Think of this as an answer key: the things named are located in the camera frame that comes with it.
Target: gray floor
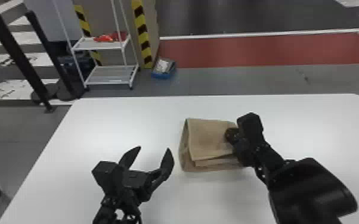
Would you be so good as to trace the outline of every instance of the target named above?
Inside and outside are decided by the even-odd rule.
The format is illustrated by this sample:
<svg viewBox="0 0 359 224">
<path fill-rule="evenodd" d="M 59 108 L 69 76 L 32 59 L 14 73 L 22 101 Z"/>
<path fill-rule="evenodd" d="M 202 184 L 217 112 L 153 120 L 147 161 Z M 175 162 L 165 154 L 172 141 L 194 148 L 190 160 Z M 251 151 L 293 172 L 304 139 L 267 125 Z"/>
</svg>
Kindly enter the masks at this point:
<svg viewBox="0 0 359 224">
<path fill-rule="evenodd" d="M 142 71 L 133 91 L 126 86 L 92 86 L 85 97 L 324 93 L 359 94 L 359 64 L 178 69 L 168 80 Z"/>
<path fill-rule="evenodd" d="M 169 80 L 153 79 L 143 70 L 133 91 L 127 86 L 92 86 L 84 97 L 346 92 L 359 94 L 359 64 L 178 69 Z M 45 114 L 42 107 L 0 107 L 0 188 L 8 196 L 0 203 L 0 216 L 68 109 Z"/>
<path fill-rule="evenodd" d="M 0 217 L 69 107 L 0 107 Z"/>
</svg>

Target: stanchion base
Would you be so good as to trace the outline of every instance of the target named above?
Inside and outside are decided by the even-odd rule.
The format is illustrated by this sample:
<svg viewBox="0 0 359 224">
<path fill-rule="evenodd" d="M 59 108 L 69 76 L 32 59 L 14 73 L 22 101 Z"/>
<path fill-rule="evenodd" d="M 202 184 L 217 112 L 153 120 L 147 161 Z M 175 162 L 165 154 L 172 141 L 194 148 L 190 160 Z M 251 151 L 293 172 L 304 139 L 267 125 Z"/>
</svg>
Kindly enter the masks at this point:
<svg viewBox="0 0 359 224">
<path fill-rule="evenodd" d="M 47 108 L 45 109 L 45 114 L 52 114 L 54 111 L 55 111 L 55 109 L 56 109 L 57 107 L 55 107 L 55 106 L 51 106 L 51 109 L 50 110 L 48 110 Z"/>
<path fill-rule="evenodd" d="M 48 92 L 48 95 L 46 96 L 47 100 L 56 98 L 57 91 L 58 91 L 58 85 L 56 83 L 52 83 L 52 84 L 46 84 L 45 87 Z M 30 94 L 30 99 L 36 104 L 40 104 L 42 102 L 35 91 L 33 91 Z"/>
<path fill-rule="evenodd" d="M 61 79 L 57 82 L 58 91 L 57 99 L 61 101 L 71 101 L 74 99 L 79 99 L 85 93 L 83 84 L 81 82 L 71 82 L 72 87 L 74 88 L 74 93 L 70 93 Z"/>
</svg>

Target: white metal shelf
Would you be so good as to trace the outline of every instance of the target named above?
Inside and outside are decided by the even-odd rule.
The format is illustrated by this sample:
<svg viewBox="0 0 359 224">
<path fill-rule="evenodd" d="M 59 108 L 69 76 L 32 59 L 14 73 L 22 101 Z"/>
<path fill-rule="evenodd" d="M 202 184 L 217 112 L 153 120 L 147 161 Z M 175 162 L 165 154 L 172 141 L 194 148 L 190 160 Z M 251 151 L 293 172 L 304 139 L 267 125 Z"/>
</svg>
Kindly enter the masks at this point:
<svg viewBox="0 0 359 224">
<path fill-rule="evenodd" d="M 87 85 L 129 84 L 131 88 L 138 68 L 138 64 L 134 66 L 96 66 L 85 83 Z"/>
<path fill-rule="evenodd" d="M 126 28 L 125 31 L 128 32 L 129 26 L 126 20 L 126 15 L 122 4 L 122 0 L 110 0 L 110 2 L 112 3 L 114 23 L 116 25 L 115 30 L 117 30 L 117 32 L 122 31 L 118 23 L 118 17 L 116 12 L 115 2 L 117 1 L 119 2 L 121 15 L 123 16 L 124 19 L 124 24 Z M 64 24 L 60 10 L 58 9 L 56 3 L 57 0 L 52 0 L 52 2 L 57 12 L 57 17 L 61 23 L 61 27 L 63 28 L 64 36 L 66 37 L 67 44 L 70 48 L 72 57 L 74 59 L 75 67 L 83 83 L 83 87 L 86 88 L 87 85 L 99 85 L 99 84 L 128 84 L 129 88 L 132 89 L 132 83 L 134 82 L 135 75 L 139 69 L 139 61 L 135 50 L 134 41 L 131 40 L 131 35 L 128 34 L 125 40 L 121 39 L 121 41 L 114 41 L 114 42 L 97 42 L 94 41 L 92 37 L 85 37 L 84 35 L 82 35 L 81 39 L 77 41 L 74 46 L 72 46 L 66 26 Z M 126 60 L 125 47 L 127 46 L 129 41 L 131 41 L 132 53 L 136 60 L 136 65 L 134 66 L 128 65 Z M 88 78 L 84 80 L 82 70 L 79 67 L 79 63 L 76 58 L 75 51 L 88 51 L 90 54 L 92 50 L 114 50 L 114 49 L 121 50 L 124 66 L 96 66 L 93 68 Z"/>
<path fill-rule="evenodd" d="M 128 42 L 131 40 L 131 35 L 128 35 L 123 42 L 114 41 L 114 42 L 97 42 L 93 38 L 82 37 L 77 43 L 72 47 L 73 51 L 90 51 L 90 50 L 113 50 L 121 49 L 123 50 Z"/>
</svg>

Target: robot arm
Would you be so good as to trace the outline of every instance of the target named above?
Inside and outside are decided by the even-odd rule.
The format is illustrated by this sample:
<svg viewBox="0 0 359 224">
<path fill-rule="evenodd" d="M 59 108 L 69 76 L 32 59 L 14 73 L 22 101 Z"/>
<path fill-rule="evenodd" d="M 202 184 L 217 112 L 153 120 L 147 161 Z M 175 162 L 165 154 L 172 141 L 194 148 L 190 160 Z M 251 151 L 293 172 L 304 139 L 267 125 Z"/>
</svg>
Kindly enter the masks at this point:
<svg viewBox="0 0 359 224">
<path fill-rule="evenodd" d="M 263 136 L 257 114 L 237 119 L 226 140 L 245 167 L 253 167 L 266 185 L 278 224 L 341 224 L 339 217 L 357 211 L 349 189 L 313 158 L 284 160 Z"/>
</svg>

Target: floor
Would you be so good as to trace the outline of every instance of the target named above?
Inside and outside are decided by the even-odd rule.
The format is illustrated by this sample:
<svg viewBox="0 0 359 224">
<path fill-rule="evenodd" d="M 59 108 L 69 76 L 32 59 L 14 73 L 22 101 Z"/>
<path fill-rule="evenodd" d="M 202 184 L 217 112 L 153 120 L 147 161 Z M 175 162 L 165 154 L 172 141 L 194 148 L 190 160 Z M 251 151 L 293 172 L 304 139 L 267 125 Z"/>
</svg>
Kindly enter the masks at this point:
<svg viewBox="0 0 359 224">
<path fill-rule="evenodd" d="M 157 0 L 161 36 L 359 27 L 359 1 Z"/>
<path fill-rule="evenodd" d="M 165 9 L 165 7 L 166 9 L 174 8 L 178 10 L 180 7 L 194 6 L 195 8 L 191 7 L 188 8 L 189 10 L 182 10 L 182 12 L 188 12 L 190 18 L 196 18 L 199 21 L 194 25 L 193 20 L 186 18 L 183 22 L 188 23 L 187 26 L 177 24 L 174 27 L 179 27 L 179 29 L 167 29 L 167 23 L 162 22 L 161 18 L 168 16 L 172 18 L 175 12 L 172 12 L 172 15 L 168 13 L 170 10 L 159 12 L 159 16 L 163 16 L 159 17 L 161 32 L 167 32 L 168 35 L 183 35 L 184 33 L 186 35 L 196 35 L 198 32 L 223 33 L 232 29 L 234 32 L 258 32 L 258 29 L 284 31 L 297 28 L 313 29 L 313 27 L 316 27 L 317 29 L 324 29 L 336 26 L 346 28 L 353 27 L 356 24 L 359 25 L 359 0 L 338 0 L 338 2 L 332 0 L 309 1 L 307 5 L 310 7 L 301 5 L 302 1 L 287 0 L 281 7 L 277 7 L 277 2 L 272 0 L 252 1 L 255 9 L 261 9 L 262 14 L 257 14 L 245 7 L 243 1 L 229 1 L 232 1 L 239 8 L 243 7 L 242 10 L 235 11 L 233 20 L 236 21 L 231 24 L 226 24 L 225 21 L 217 21 L 214 26 L 203 26 L 201 22 L 209 19 L 209 15 L 204 12 L 217 9 L 212 2 L 220 3 L 222 1 L 209 1 L 209 5 L 203 6 L 199 1 L 157 0 L 158 11 Z M 22 17 L 25 10 L 22 2 L 22 0 L 0 0 L 0 13 L 2 13 L 6 23 L 9 24 L 10 30 L 15 33 L 14 36 L 17 41 L 22 44 L 23 51 L 35 66 L 38 75 L 44 82 L 55 82 L 57 81 L 55 69 L 51 67 L 51 62 L 45 55 L 38 39 L 34 37 L 28 21 Z M 280 16 L 281 13 L 285 13 L 287 15 L 292 14 L 297 18 L 298 16 L 309 15 L 316 19 L 318 17 L 318 12 L 316 11 L 319 8 L 317 4 L 319 2 L 328 6 L 328 8 L 324 9 L 322 18 L 318 18 L 321 25 L 320 22 L 314 23 L 309 18 L 291 21 L 288 16 Z M 254 16 L 253 19 L 258 21 L 259 26 L 239 22 L 247 20 L 248 16 L 250 16 L 249 14 L 243 15 L 243 10 L 248 10 L 248 13 Z M 228 12 L 229 10 L 223 10 L 222 13 L 224 14 L 222 16 L 225 16 L 225 13 Z M 261 20 L 260 16 L 269 13 L 275 16 L 275 23 L 272 20 Z M 331 13 L 337 15 L 336 18 L 344 19 L 344 21 L 330 20 L 329 14 Z M 325 18 L 332 22 L 327 23 L 327 20 L 321 20 Z M 333 42 L 324 41 L 323 46 L 314 46 L 312 43 L 317 41 L 314 36 L 297 36 L 297 39 L 313 38 L 300 41 L 300 45 L 284 44 L 284 40 L 281 41 L 281 38 L 275 39 L 276 41 L 274 42 L 274 39 L 264 39 L 263 41 L 258 39 L 259 46 L 266 46 L 269 49 L 267 51 L 259 49 L 258 45 L 253 43 L 256 39 L 251 38 L 236 39 L 236 42 L 226 44 L 226 46 L 232 45 L 231 48 L 218 47 L 219 45 L 209 41 L 199 42 L 199 40 L 195 40 L 195 42 L 186 43 L 181 41 L 162 41 L 160 53 L 163 56 L 176 59 L 178 63 L 179 68 L 173 78 L 156 80 L 150 77 L 149 70 L 143 70 L 135 79 L 133 91 L 130 91 L 127 86 L 91 86 L 91 90 L 83 97 L 346 92 L 359 94 L 359 54 L 356 53 L 359 51 L 359 37 L 356 34 L 330 36 L 333 38 Z M 195 46 L 197 45 L 206 45 L 205 49 L 207 50 L 196 48 Z M 307 46 L 310 49 L 299 48 L 299 46 Z M 291 58 L 292 60 L 290 60 L 291 56 L 288 54 L 291 51 L 283 51 L 285 48 L 295 52 L 294 56 L 292 56 L 293 58 Z M 22 90 L 9 93 L 7 89 L 12 86 L 14 86 L 14 89 L 22 88 Z M 32 106 L 27 100 L 6 100 L 9 97 L 24 99 L 20 98 L 19 95 L 27 97 L 28 88 L 25 86 L 27 86 L 27 83 L 23 80 L 19 69 L 5 54 L 5 49 L 0 46 L 0 91 L 8 93 L 7 95 L 0 94 L 0 154 L 5 155 L 0 156 L 0 188 L 5 193 L 0 202 L 0 217 L 58 127 L 58 124 L 69 110 L 69 106 L 58 106 L 54 113 L 45 114 L 44 108 Z"/>
</svg>

